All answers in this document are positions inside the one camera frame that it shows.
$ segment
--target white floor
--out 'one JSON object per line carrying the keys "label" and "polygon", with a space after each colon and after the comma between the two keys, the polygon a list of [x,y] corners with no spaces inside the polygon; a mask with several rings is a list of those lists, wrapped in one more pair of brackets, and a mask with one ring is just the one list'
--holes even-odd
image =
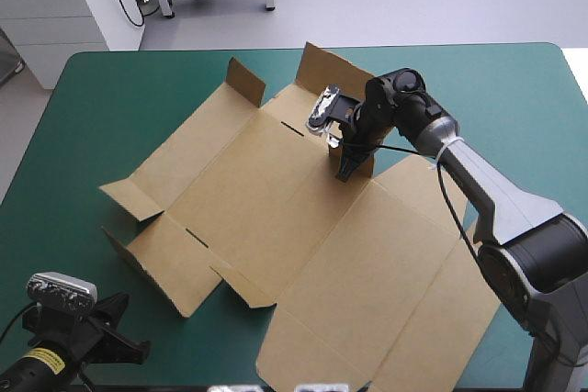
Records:
{"label": "white floor", "polygon": [[[549,41],[588,96],[588,0],[176,0],[148,17],[143,50]],[[29,71],[0,87],[0,201],[49,99]]]}

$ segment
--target green tabletop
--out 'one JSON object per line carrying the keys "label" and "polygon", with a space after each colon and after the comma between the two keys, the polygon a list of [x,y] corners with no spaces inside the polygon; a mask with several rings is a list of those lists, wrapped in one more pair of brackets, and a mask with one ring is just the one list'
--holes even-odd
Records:
{"label": "green tabletop", "polygon": [[[557,47],[334,51],[373,73],[419,70],[472,146],[522,187],[557,199],[588,223],[588,106]],[[191,319],[181,319],[111,249],[101,226],[125,241],[141,226],[97,188],[126,177],[149,156],[222,82],[232,55],[266,81],[269,99],[292,81],[300,54],[206,50],[72,57],[0,206],[0,325],[27,303],[24,284],[31,274],[62,272],[94,282],[102,296],[130,293],[120,328],[153,343],[144,366],[91,367],[88,374],[97,383],[258,382],[254,360],[272,308],[249,310],[222,284]],[[388,142],[403,144],[396,133]],[[400,158],[379,153],[378,171]],[[9,334],[0,346],[0,366],[25,351],[28,337],[22,330]],[[529,348],[530,338],[501,308],[459,385],[520,386]]]}

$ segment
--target cardboard flap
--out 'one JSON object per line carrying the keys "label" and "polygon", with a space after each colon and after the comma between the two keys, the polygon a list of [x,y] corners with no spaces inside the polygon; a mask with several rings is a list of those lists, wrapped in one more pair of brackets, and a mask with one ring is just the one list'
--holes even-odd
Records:
{"label": "cardboard flap", "polygon": [[256,106],[221,84],[132,174],[133,182],[168,209],[258,112]]}
{"label": "cardboard flap", "polygon": [[385,392],[450,392],[499,305],[465,244],[456,242],[374,386]]}
{"label": "cardboard flap", "polygon": [[281,306],[274,312],[257,358],[257,373],[278,392],[292,391],[303,383],[344,383],[349,390],[358,390],[369,381]]}
{"label": "cardboard flap", "polygon": [[189,317],[219,284],[212,266],[224,263],[166,214],[127,247],[183,317]]}
{"label": "cardboard flap", "polygon": [[234,268],[214,266],[212,269],[236,291],[249,305],[249,308],[271,307],[276,303],[276,300],[264,293]]}
{"label": "cardboard flap", "polygon": [[229,61],[225,81],[239,94],[247,98],[252,105],[255,107],[261,106],[266,84],[234,57]]}
{"label": "cardboard flap", "polygon": [[363,100],[366,97],[366,82],[373,77],[373,74],[357,68],[338,55],[307,42],[296,74],[296,83],[317,97],[327,85],[337,84],[346,95]]}
{"label": "cardboard flap", "polygon": [[106,235],[108,241],[110,242],[110,245],[112,245],[112,248],[114,248],[114,251],[117,252],[117,254],[120,256],[120,258],[135,270],[142,271],[141,264],[135,258],[135,256],[133,256],[132,253],[129,252],[129,250],[127,250],[127,247],[125,247],[117,238],[115,238],[112,235],[110,231],[108,231],[104,227],[102,227],[102,231]]}
{"label": "cardboard flap", "polygon": [[455,240],[372,181],[277,303],[371,377]]}
{"label": "cardboard flap", "polygon": [[[468,200],[445,171],[443,176],[451,204],[456,213],[463,218]],[[444,231],[454,237],[459,236],[456,224],[443,200],[437,171],[435,168],[431,169],[431,163],[426,159],[409,155],[384,173],[379,174],[374,181]]]}
{"label": "cardboard flap", "polygon": [[131,213],[138,221],[146,220],[151,216],[163,212],[162,208],[146,195],[130,178],[102,185],[100,190],[118,202],[119,205]]}

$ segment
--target yellow label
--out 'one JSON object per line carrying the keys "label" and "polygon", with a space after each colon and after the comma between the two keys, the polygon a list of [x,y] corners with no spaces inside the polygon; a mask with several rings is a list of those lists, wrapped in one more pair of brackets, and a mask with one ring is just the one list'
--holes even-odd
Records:
{"label": "yellow label", "polygon": [[46,348],[35,348],[26,353],[22,358],[36,358],[45,363],[54,374],[59,374],[64,368],[65,363],[62,358],[55,352]]}

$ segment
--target cardboard box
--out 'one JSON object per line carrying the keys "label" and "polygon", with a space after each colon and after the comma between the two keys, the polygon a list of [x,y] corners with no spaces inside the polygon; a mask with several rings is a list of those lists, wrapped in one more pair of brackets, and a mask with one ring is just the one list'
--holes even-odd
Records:
{"label": "cardboard box", "polygon": [[295,82],[260,107],[263,82],[233,59],[130,177],[101,187],[138,221],[157,216],[127,247],[110,239],[182,316],[221,279],[251,308],[277,304],[257,369],[280,392],[450,391],[498,306],[426,160],[341,183],[337,151],[306,133],[327,84],[362,98],[371,77],[308,44]]}

